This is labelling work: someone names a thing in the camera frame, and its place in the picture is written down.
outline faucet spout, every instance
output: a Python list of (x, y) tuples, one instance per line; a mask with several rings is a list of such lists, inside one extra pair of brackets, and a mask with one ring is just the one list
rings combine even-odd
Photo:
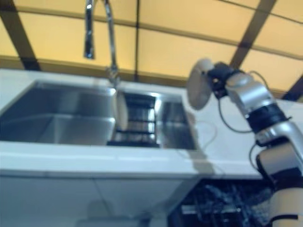
[[(119, 82), (118, 77), (118, 65), (116, 62), (116, 44), (115, 44), (115, 33), (114, 33), (114, 19), (109, 0), (103, 0), (104, 8), (107, 16), (108, 33), (109, 33), (109, 44), (110, 44), (110, 55), (111, 65), (107, 69), (109, 81), (116, 87)], [(94, 0), (86, 0), (85, 5), (85, 47), (84, 57), (93, 59), (94, 58), (94, 45), (93, 45), (93, 8)]]
[(93, 10), (94, 0), (86, 0), (84, 57), (89, 59), (95, 58), (93, 41)]

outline ceiling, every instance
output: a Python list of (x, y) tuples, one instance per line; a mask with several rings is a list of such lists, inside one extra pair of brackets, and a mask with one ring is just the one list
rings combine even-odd
[[(41, 70), (46, 70), (43, 62), (88, 71), (110, 64), (100, 0), (95, 5), (95, 60), (83, 58), (85, 0), (14, 0), (15, 8), (12, 0), (0, 2), (0, 61), (34, 57)], [(139, 81), (140, 76), (185, 81), (204, 57), (256, 70), (272, 90), (289, 91), (302, 77), (302, 0), (111, 0), (111, 4), (118, 66)], [(31, 54), (23, 50), (23, 35), (8, 31), (14, 30), (16, 14)]]

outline double sink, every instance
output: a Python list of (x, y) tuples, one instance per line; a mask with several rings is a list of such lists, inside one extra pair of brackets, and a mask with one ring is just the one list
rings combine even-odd
[(196, 149), (181, 96), (125, 90), (122, 131), (111, 110), (114, 92), (38, 81), (0, 116), (0, 140)]

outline dishwasher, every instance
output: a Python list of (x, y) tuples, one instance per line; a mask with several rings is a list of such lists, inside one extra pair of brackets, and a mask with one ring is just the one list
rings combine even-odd
[(264, 227), (270, 185), (264, 180), (201, 180), (168, 217), (169, 227)]

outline white countertop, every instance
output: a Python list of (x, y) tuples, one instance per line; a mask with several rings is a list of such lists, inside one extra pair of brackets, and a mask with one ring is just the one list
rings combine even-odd
[[(108, 85), (106, 79), (0, 69), (0, 114), (35, 80), (89, 87)], [(133, 82), (122, 82), (121, 86), (182, 95), (186, 111), (194, 118), (202, 151), (0, 141), (0, 174), (72, 177), (192, 177), (200, 174), (212, 177), (259, 177), (248, 161), (248, 152), (254, 142), (253, 134), (236, 134), (227, 129), (221, 122), (214, 97), (203, 110), (197, 112), (189, 107), (182, 88)], [(282, 100), (278, 103), (285, 114), (292, 116), (303, 130), (303, 104)], [(248, 128), (229, 99), (223, 101), (223, 114), (235, 128)]]

